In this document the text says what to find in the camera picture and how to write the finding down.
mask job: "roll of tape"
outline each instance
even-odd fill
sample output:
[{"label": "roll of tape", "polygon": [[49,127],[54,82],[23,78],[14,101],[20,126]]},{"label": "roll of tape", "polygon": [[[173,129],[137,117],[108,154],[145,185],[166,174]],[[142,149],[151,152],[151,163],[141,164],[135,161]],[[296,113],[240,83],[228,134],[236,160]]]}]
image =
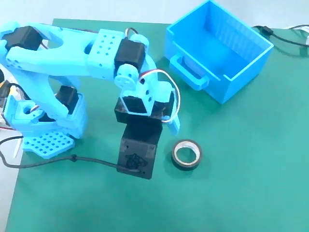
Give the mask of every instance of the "roll of tape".
[{"label": "roll of tape", "polygon": [[[177,152],[181,148],[191,149],[195,153],[196,156],[195,160],[190,163],[180,160],[179,157],[177,156]],[[179,140],[173,147],[172,162],[178,169],[182,171],[190,171],[198,167],[198,165],[202,160],[202,156],[203,156],[202,149],[197,142],[190,139],[183,139]]]}]

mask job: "wire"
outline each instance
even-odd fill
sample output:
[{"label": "wire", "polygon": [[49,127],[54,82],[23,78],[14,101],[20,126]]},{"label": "wire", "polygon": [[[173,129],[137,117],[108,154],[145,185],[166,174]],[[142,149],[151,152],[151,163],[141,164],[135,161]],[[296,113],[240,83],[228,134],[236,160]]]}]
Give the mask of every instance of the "wire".
[{"label": "wire", "polygon": [[128,37],[130,31],[133,31],[135,34],[138,34],[137,30],[135,30],[134,28],[127,28],[125,30],[125,36],[126,37]]},{"label": "wire", "polygon": [[309,24],[301,24],[301,25],[297,25],[297,26],[293,26],[293,27],[287,27],[284,29],[299,29],[299,28],[306,28],[309,27]]},{"label": "wire", "polygon": [[24,91],[24,89],[19,85],[19,84],[16,84],[16,83],[8,83],[7,86],[5,87],[6,88],[6,92],[5,92],[5,98],[7,98],[9,95],[10,95],[10,91],[11,91],[11,87],[12,86],[15,86],[17,88],[20,89],[20,91],[23,92],[24,94],[24,98],[25,100],[30,100],[30,97],[28,96],[28,94]]},{"label": "wire", "polygon": [[176,85],[176,83],[174,82],[174,80],[171,78],[171,76],[164,70],[161,70],[161,69],[152,69],[152,70],[149,70],[149,71],[146,71],[144,73],[141,73],[140,74],[140,77],[139,77],[139,81],[141,81],[142,79],[144,79],[146,76],[150,75],[150,74],[153,74],[153,73],[163,73],[165,74],[169,80],[173,83],[173,85],[175,86],[175,89],[177,90],[177,95],[178,95],[178,104],[177,104],[177,108],[176,108],[176,111],[174,113],[173,116],[170,117],[170,119],[168,120],[162,120],[162,122],[171,122],[172,120],[175,119],[175,117],[177,116],[178,112],[179,112],[179,109],[180,109],[180,91],[179,91],[179,88],[178,86]]},{"label": "wire", "polygon": [[[11,140],[14,140],[14,139],[22,139],[22,138],[23,138],[22,135],[6,138],[6,139],[3,139],[3,140],[0,141],[0,145],[7,142],[7,141],[11,141]],[[0,157],[2,159],[4,166],[6,166],[8,168],[16,168],[16,169],[39,167],[39,166],[42,166],[42,165],[55,163],[55,162],[59,162],[59,161],[63,161],[63,160],[70,160],[72,162],[82,160],[82,161],[88,161],[88,162],[95,162],[95,163],[103,164],[103,165],[106,165],[106,166],[109,166],[109,167],[113,167],[113,168],[117,168],[117,169],[121,169],[121,170],[125,170],[125,171],[130,171],[130,172],[135,172],[135,173],[140,172],[138,169],[129,169],[129,168],[126,168],[126,167],[123,167],[123,166],[120,166],[120,165],[117,165],[117,164],[114,164],[114,163],[104,161],[104,160],[95,159],[95,158],[88,158],[88,157],[79,157],[77,155],[71,155],[71,156],[66,156],[66,157],[50,159],[50,160],[47,160],[47,161],[33,163],[33,164],[20,164],[20,165],[9,164],[6,161],[5,156],[3,155],[3,153],[1,151],[0,151]]]},{"label": "wire", "polygon": [[288,44],[293,44],[293,45],[298,45],[298,46],[303,46],[303,47],[309,47],[309,45],[307,45],[307,44],[304,44],[304,43],[298,43],[298,42],[294,42],[294,41],[291,41],[291,40],[287,40],[287,39],[285,39],[285,38],[282,38],[282,37],[280,37],[279,35],[276,35],[275,33],[274,33],[274,31],[272,30],[272,29],[270,29],[269,27],[267,27],[267,26],[254,26],[254,28],[257,28],[257,29],[259,29],[263,34],[265,34],[265,35],[272,35],[273,37],[275,37],[276,39],[278,39],[278,40],[281,40],[281,41],[283,41],[283,42],[286,42],[286,43],[288,43]]},{"label": "wire", "polygon": [[10,128],[10,127],[0,127],[2,130],[8,130],[8,131],[14,131],[15,129]]}]

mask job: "green table surface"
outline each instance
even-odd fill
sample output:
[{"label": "green table surface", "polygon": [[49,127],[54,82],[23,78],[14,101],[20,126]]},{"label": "green table surface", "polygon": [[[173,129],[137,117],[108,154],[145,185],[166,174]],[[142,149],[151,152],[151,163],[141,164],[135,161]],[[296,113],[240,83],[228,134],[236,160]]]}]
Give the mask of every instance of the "green table surface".
[{"label": "green table surface", "polygon": [[[153,178],[69,161],[20,170],[6,232],[307,232],[309,231],[308,50],[271,39],[276,49],[259,76],[224,105],[194,91],[163,58],[166,24],[55,19],[81,29],[136,28],[159,68],[179,85],[181,130],[164,127]],[[299,32],[275,30],[304,42]],[[114,107],[119,89],[81,77],[89,124],[70,154],[117,162],[125,124]],[[178,139],[196,140],[204,159],[176,169]],[[22,163],[39,161],[24,154]]]}]

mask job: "blue plastic bin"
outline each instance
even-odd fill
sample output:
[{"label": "blue plastic bin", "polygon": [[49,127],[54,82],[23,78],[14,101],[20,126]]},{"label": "blue plastic bin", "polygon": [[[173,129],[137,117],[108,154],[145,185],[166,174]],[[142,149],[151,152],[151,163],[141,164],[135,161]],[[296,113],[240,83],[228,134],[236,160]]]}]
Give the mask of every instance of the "blue plastic bin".
[{"label": "blue plastic bin", "polygon": [[170,25],[165,56],[195,90],[223,104],[257,76],[273,44],[208,0]]}]

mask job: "robotic arm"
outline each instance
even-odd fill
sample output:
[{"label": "robotic arm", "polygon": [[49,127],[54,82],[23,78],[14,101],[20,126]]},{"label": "robotic arm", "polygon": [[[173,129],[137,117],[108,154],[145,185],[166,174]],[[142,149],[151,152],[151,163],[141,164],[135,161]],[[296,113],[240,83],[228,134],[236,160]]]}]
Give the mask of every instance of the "robotic arm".
[{"label": "robotic arm", "polygon": [[[42,48],[43,40],[58,47]],[[158,81],[148,48],[149,41],[140,34],[128,38],[123,32],[106,29],[92,33],[45,24],[21,27],[16,22],[9,23],[0,28],[0,63],[13,74],[30,100],[17,101],[10,95],[4,118],[24,135],[25,150],[44,158],[53,157],[72,147],[74,141],[69,135],[82,137],[87,115],[77,76],[91,76],[112,81],[120,88],[115,108],[119,122],[159,125],[172,117],[167,124],[176,134],[180,126],[176,92],[169,82]],[[62,84],[57,94],[49,85],[49,77]],[[33,139],[38,141],[50,133],[66,138],[70,146],[48,152],[42,149],[45,154],[31,147],[38,147]]]}]

